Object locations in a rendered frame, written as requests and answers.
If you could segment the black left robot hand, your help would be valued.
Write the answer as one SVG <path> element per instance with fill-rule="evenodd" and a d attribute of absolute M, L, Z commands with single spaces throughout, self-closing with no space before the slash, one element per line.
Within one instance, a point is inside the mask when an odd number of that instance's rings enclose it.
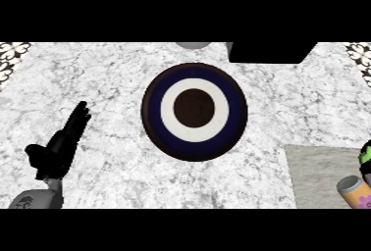
<path fill-rule="evenodd" d="M 59 130 L 44 146 L 29 144 L 25 152 L 30 167 L 36 169 L 35 180 L 61 179 L 69 171 L 76 145 L 91 118 L 87 102 L 81 101 L 69 115 L 63 129 Z"/>

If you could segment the dark blue and white plate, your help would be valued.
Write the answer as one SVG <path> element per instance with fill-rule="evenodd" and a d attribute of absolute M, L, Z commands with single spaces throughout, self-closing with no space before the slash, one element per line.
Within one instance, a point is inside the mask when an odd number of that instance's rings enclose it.
<path fill-rule="evenodd" d="M 165 154 L 189 162 L 217 158 L 237 143 L 248 121 L 237 82 L 202 63 L 169 67 L 146 88 L 140 117 L 146 134 Z"/>

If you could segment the grey placemat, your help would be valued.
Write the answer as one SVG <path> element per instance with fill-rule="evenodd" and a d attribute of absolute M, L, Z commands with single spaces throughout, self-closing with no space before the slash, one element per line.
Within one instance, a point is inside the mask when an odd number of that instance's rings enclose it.
<path fill-rule="evenodd" d="M 285 145 L 285 158 L 298 209 L 347 209 L 336 182 L 360 176 L 356 148 Z"/>

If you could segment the purple eggplant with green stem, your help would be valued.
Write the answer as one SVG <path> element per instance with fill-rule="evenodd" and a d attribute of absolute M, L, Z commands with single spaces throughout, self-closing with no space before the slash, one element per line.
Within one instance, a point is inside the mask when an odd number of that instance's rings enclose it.
<path fill-rule="evenodd" d="M 359 171 L 366 184 L 371 186 L 371 139 L 363 144 L 359 151 Z"/>

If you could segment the grey round object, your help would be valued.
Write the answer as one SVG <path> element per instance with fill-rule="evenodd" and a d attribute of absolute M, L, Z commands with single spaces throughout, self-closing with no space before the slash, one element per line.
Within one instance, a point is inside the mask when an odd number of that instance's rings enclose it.
<path fill-rule="evenodd" d="M 208 46 L 211 42 L 175 42 L 183 49 L 195 50 Z"/>

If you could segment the black appliance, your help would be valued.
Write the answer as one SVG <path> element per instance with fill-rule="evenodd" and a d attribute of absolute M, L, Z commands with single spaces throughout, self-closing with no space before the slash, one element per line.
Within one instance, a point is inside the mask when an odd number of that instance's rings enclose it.
<path fill-rule="evenodd" d="M 227 42 L 230 63 L 299 64 L 316 42 Z"/>

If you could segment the orange can with purple flower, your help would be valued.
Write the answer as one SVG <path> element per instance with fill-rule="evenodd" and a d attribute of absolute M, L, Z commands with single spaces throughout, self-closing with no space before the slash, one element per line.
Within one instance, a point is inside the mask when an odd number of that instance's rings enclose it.
<path fill-rule="evenodd" d="M 371 209 L 371 187 L 359 176 L 344 177 L 335 189 L 351 209 Z"/>

